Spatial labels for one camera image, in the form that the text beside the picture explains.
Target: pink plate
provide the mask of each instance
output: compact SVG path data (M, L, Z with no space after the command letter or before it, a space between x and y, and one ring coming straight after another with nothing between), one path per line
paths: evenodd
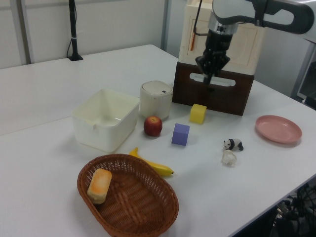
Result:
M266 138L280 143L300 140L302 130L292 121L274 115L261 116L256 120L256 128Z

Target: white plastic container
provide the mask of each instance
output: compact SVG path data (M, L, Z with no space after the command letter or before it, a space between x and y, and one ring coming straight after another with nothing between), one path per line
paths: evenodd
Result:
M145 117L157 116L165 119L169 116L173 89L159 81L149 81L140 87L140 113Z
M76 140L115 151L136 126L139 98L103 89L72 111Z

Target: wicker basket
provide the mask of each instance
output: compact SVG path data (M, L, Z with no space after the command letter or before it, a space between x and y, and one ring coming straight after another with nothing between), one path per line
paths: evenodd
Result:
M94 205L87 196L98 168L112 173L106 200ZM97 157L80 172L78 190L92 214L113 237L156 237L176 220L179 203L171 186L146 162L125 154Z

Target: apple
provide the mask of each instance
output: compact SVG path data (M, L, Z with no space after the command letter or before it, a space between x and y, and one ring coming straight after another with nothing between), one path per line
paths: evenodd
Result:
M162 121L157 116L149 116L144 121L144 132L152 137L160 135L162 130Z

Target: panda figurine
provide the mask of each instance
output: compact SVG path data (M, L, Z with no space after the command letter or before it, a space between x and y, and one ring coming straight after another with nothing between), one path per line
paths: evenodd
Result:
M228 139L224 141L224 150L232 150L234 147L238 147L240 151L243 150L242 142L239 139Z

